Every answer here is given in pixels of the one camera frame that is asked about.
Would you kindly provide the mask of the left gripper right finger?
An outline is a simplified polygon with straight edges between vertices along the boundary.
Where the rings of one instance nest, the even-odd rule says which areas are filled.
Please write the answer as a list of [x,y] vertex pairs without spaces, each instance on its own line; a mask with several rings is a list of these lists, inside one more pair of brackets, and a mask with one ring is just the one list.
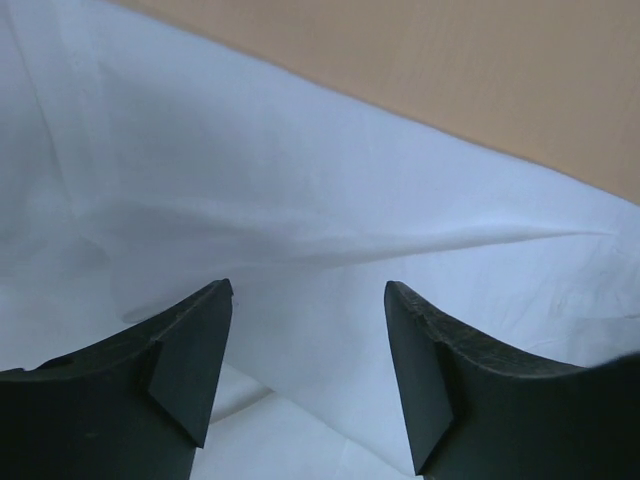
[[639,357],[589,368],[501,342],[407,285],[384,293],[415,473],[426,479],[635,479]]

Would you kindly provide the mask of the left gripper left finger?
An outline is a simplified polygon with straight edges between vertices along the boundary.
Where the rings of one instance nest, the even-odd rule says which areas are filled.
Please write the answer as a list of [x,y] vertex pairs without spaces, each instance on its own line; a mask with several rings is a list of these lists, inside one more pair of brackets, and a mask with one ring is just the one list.
[[5,479],[186,479],[204,446],[232,317],[215,281],[33,370],[1,375]]

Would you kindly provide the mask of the white long sleeve shirt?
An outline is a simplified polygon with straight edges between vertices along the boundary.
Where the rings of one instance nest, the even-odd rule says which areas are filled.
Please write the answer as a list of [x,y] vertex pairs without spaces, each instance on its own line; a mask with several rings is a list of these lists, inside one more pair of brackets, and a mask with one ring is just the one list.
[[580,366],[639,347],[639,210],[104,1],[1,5],[1,366],[226,278],[198,479],[408,479],[390,280]]

